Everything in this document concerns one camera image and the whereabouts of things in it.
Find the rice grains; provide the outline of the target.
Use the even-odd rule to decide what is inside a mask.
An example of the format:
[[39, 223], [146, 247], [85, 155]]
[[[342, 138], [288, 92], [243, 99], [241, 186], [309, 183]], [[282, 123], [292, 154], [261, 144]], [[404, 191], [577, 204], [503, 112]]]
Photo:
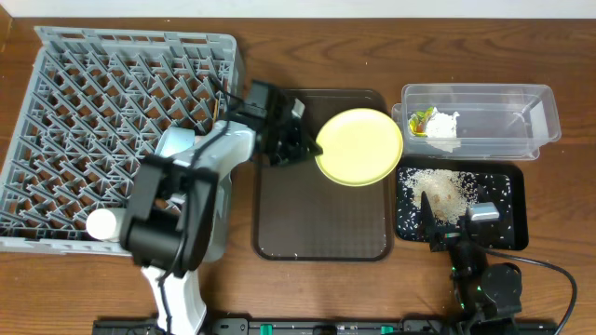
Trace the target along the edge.
[[511, 177], [503, 174], [400, 167], [397, 176], [397, 236], [425, 242], [421, 227], [421, 195], [426, 194], [439, 227], [457, 227], [469, 206], [478, 204], [482, 187], [499, 211], [500, 236], [495, 248], [515, 244]]

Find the yellow round plate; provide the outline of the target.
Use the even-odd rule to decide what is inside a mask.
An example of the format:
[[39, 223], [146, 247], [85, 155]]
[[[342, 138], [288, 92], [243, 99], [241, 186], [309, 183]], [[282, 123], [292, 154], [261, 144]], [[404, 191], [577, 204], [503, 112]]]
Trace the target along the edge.
[[374, 184], [397, 166], [403, 136], [392, 118], [371, 108], [343, 111], [320, 129], [316, 163], [329, 180], [349, 187]]

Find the white paper napkin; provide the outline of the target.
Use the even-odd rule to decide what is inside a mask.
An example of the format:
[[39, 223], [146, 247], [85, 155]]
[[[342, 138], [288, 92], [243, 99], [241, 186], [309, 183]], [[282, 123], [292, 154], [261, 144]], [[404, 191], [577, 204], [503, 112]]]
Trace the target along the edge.
[[461, 141], [457, 139], [459, 116], [459, 112], [445, 114], [434, 107], [425, 125], [427, 143], [447, 153], [452, 153], [454, 149], [459, 148], [461, 146]]

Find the green snack wrapper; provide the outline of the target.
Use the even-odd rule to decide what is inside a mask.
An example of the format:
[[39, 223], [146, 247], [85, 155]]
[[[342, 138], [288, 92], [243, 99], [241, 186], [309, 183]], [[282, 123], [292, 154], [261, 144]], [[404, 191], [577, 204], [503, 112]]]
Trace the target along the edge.
[[428, 119], [432, 117], [434, 114], [434, 108], [429, 107], [426, 110], [415, 111], [409, 118], [409, 128], [410, 131], [416, 137], [425, 137], [426, 134], [426, 126]]

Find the light blue bowl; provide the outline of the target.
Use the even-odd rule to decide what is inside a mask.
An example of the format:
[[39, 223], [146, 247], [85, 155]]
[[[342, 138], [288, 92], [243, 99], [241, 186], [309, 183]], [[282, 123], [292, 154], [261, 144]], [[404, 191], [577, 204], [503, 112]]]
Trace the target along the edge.
[[195, 144], [195, 132], [193, 129], [182, 127], [169, 127], [160, 137], [155, 155], [170, 157], [185, 150], [188, 150]]

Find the white cup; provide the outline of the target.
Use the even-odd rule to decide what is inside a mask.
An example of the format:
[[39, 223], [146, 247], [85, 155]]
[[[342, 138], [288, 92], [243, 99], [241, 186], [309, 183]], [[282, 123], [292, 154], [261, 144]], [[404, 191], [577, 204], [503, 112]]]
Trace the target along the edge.
[[91, 237], [101, 241], [118, 242], [126, 210], [124, 208], [98, 208], [87, 218], [86, 229]]

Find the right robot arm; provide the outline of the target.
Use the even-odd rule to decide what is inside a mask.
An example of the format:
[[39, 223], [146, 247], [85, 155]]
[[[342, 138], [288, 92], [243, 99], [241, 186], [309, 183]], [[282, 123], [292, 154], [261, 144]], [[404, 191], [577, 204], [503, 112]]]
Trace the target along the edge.
[[465, 334], [490, 323], [511, 323], [522, 310], [522, 274], [511, 263], [489, 264], [484, 245], [500, 237], [500, 213], [490, 201], [466, 209], [457, 226], [437, 224], [429, 197], [421, 193], [420, 233], [432, 252], [449, 253], [454, 296], [463, 309], [456, 329]]

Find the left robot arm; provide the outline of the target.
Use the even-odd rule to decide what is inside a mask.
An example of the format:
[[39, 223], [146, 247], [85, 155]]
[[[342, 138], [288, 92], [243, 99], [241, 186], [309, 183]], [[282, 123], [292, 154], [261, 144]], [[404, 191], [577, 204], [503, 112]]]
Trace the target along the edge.
[[222, 256], [218, 226], [228, 219], [232, 170], [254, 156], [285, 167], [322, 153], [304, 121], [305, 104], [288, 90], [253, 81], [247, 98], [229, 92], [211, 130], [189, 148], [142, 159], [119, 243], [152, 287], [156, 330], [197, 334], [206, 316], [197, 270]]

